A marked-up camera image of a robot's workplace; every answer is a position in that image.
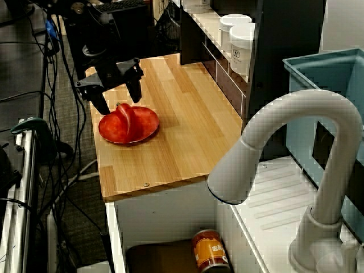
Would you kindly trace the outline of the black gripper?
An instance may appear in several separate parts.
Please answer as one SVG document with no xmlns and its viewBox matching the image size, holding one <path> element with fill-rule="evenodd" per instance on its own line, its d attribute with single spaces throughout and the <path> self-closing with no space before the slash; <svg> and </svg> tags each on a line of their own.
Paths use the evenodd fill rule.
<svg viewBox="0 0 364 273">
<path fill-rule="evenodd" d="M 144 73 L 139 63 L 139 58 L 120 63 L 103 61 L 95 65 L 94 74 L 76 82 L 75 86 L 82 98 L 91 102 L 100 114 L 110 114 L 104 92 L 125 84 L 133 103 L 138 103 L 142 98 L 140 80 Z"/>
</svg>

